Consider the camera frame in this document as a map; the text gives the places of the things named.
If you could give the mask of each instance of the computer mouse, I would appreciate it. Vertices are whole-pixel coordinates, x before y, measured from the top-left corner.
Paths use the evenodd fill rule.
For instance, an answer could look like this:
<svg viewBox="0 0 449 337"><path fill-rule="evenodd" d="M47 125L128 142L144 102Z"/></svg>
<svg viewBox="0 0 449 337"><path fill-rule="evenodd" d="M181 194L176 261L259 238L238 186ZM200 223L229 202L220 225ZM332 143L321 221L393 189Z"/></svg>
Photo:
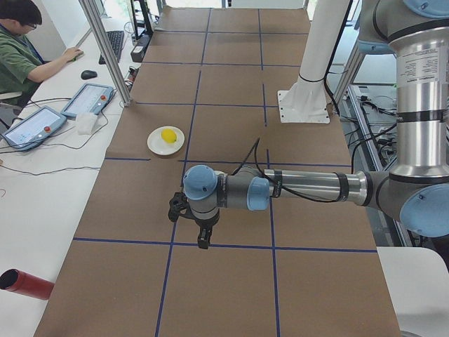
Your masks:
<svg viewBox="0 0 449 337"><path fill-rule="evenodd" d="M97 72L94 72L93 70L84 70L81 73L81 78L82 79L93 79L97 76Z"/></svg>

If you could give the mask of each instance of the tablet device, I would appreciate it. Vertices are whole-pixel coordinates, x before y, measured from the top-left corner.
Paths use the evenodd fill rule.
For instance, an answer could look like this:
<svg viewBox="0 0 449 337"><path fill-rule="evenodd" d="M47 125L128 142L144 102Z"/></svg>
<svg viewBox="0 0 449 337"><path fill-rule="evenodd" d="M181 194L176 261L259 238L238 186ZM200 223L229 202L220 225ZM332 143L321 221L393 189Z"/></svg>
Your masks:
<svg viewBox="0 0 449 337"><path fill-rule="evenodd" d="M84 84L62 109L61 114L75 118L77 114L99 114L112 99L114 88L101 84Z"/></svg>
<svg viewBox="0 0 449 337"><path fill-rule="evenodd" d="M57 131L67 118L50 107L42 107L1 136L17 151L27 151Z"/></svg>

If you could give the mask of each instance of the yellow ball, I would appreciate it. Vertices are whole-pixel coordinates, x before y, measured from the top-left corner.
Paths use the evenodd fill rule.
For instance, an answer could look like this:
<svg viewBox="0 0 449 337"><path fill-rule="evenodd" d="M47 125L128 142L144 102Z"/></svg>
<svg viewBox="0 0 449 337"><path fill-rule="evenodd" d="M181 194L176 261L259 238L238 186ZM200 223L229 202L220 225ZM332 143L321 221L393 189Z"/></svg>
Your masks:
<svg viewBox="0 0 449 337"><path fill-rule="evenodd" d="M161 137L170 144L173 144L177 139L176 133L171 128L165 128L162 130Z"/></svg>

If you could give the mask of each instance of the person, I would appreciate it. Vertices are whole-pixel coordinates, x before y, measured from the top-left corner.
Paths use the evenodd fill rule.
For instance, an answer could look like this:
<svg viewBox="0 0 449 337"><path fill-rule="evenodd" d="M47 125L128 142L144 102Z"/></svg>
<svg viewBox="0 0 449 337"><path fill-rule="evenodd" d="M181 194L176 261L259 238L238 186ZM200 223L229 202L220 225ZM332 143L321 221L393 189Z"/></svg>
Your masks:
<svg viewBox="0 0 449 337"><path fill-rule="evenodd" d="M32 0L0 0L0 94L22 92L5 103L24 107L41 82L83 53L72 47L59 58L44 62L25 36L37 25L42 25L42 16Z"/></svg>

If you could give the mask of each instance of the red cylinder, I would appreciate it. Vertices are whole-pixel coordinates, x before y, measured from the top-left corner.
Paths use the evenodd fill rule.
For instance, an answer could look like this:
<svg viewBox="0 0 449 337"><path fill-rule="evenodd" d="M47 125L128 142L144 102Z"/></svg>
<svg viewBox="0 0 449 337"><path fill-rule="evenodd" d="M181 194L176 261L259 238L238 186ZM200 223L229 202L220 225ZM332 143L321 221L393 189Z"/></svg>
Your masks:
<svg viewBox="0 0 449 337"><path fill-rule="evenodd" d="M17 269L7 270L0 276L0 289L40 300L48 300L54 286L50 281Z"/></svg>

